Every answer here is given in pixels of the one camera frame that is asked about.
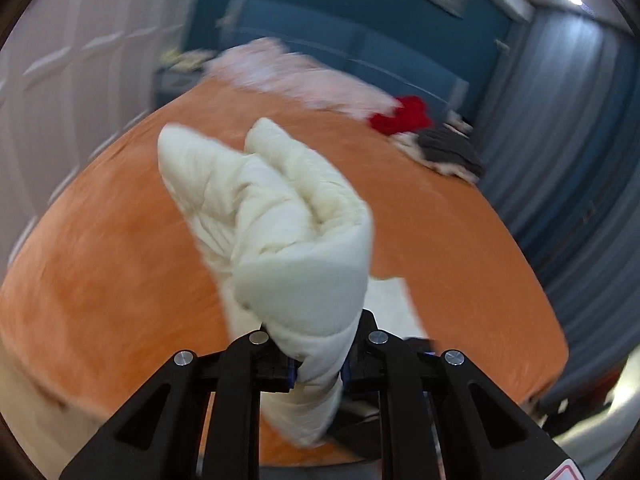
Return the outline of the blue upholstered headboard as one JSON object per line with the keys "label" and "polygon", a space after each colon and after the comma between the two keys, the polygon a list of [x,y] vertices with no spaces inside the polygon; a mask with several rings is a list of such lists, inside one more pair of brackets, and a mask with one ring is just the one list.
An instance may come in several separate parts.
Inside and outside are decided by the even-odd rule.
{"label": "blue upholstered headboard", "polygon": [[273,0],[229,0],[217,22],[218,48],[276,38],[288,50],[351,74],[392,96],[420,96],[442,122],[462,110],[470,85],[427,55],[351,20]]}

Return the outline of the dark grey knitted garment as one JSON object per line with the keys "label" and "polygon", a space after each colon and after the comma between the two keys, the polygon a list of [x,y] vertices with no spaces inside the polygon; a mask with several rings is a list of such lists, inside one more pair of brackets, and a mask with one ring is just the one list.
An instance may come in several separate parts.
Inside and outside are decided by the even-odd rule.
{"label": "dark grey knitted garment", "polygon": [[485,167],[470,140],[447,128],[425,129],[418,132],[416,144],[427,162],[454,165],[472,174],[484,176]]}

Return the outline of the blue-grey curtain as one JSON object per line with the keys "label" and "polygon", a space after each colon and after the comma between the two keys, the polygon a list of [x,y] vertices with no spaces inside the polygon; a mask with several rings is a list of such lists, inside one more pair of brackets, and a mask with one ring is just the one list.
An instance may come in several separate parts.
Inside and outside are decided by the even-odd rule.
{"label": "blue-grey curtain", "polygon": [[568,359],[547,403],[639,343],[639,43],[541,8],[513,26],[477,115],[480,189],[533,268]]}

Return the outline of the red garment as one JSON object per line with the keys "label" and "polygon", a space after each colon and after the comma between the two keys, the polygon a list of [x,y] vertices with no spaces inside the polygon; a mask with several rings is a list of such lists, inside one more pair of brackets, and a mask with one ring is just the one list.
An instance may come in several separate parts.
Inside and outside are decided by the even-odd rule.
{"label": "red garment", "polygon": [[420,96],[402,96],[390,114],[374,114],[368,119],[369,126],[383,136],[398,133],[418,132],[434,126],[428,114],[427,104]]}

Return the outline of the pink crumpled bedding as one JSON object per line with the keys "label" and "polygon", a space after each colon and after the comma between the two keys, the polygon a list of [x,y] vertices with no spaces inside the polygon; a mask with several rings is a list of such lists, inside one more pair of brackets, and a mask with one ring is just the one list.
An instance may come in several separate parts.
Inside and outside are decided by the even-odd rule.
{"label": "pink crumpled bedding", "polygon": [[277,38],[264,37],[224,50],[204,64],[206,76],[232,86],[270,92],[312,110],[333,110],[358,122],[390,116],[398,99],[361,79],[293,52]]}

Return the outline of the dark bedside table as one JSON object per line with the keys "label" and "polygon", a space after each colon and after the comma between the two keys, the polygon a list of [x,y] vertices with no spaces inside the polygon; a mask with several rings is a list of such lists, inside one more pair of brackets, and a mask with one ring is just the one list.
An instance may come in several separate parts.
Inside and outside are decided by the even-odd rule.
{"label": "dark bedside table", "polygon": [[194,88],[203,78],[204,70],[193,72],[179,72],[172,67],[161,67],[154,75],[153,102],[155,108],[165,106],[183,93]]}

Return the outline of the orange plush bed blanket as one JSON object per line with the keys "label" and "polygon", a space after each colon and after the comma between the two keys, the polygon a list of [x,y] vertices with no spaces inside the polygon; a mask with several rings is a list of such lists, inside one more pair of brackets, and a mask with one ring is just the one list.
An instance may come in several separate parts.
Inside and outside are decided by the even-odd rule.
{"label": "orange plush bed blanket", "polygon": [[343,114],[209,79],[145,118],[54,202],[1,286],[1,413],[48,479],[174,352],[228,342],[216,286],[160,180],[170,122],[242,148],[272,119],[329,159],[369,204],[372,274],[399,276],[428,336],[516,403],[568,360],[536,275],[474,186],[428,170]]}

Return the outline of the white quilted padded garment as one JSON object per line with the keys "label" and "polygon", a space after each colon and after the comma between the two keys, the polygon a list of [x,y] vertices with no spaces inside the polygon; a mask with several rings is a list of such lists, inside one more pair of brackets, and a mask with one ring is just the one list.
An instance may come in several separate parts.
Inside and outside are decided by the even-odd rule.
{"label": "white quilted padded garment", "polygon": [[370,273],[367,203],[319,153],[268,118],[242,150],[178,124],[157,140],[158,168],[215,279],[228,332],[265,327],[299,364],[293,389],[266,393],[268,424],[299,448],[333,422],[338,376],[360,315],[402,338],[424,329],[402,278]]}

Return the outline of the white panelled wardrobe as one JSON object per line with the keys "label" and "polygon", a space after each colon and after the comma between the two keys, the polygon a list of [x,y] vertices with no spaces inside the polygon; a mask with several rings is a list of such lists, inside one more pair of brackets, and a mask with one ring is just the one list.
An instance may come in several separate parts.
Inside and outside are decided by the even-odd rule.
{"label": "white panelled wardrobe", "polygon": [[195,0],[32,0],[1,49],[1,266],[51,204],[153,109]]}

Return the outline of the yellow-white items on nightstand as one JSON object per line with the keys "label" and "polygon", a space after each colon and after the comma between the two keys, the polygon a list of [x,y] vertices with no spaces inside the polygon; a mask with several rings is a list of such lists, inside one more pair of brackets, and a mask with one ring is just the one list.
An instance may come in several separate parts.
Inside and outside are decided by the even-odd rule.
{"label": "yellow-white items on nightstand", "polygon": [[217,55],[216,50],[195,49],[181,51],[171,49],[160,55],[160,67],[178,73],[192,73],[201,70],[204,65]]}

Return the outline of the white garment under grey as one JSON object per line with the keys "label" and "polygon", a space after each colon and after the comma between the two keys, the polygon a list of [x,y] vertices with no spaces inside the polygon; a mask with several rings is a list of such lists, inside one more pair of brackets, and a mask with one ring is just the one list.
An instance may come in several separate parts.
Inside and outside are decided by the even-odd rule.
{"label": "white garment under grey", "polygon": [[473,127],[458,113],[449,112],[436,128],[396,133],[390,137],[390,143],[442,176],[477,184],[485,174],[485,166],[471,143],[472,132]]}

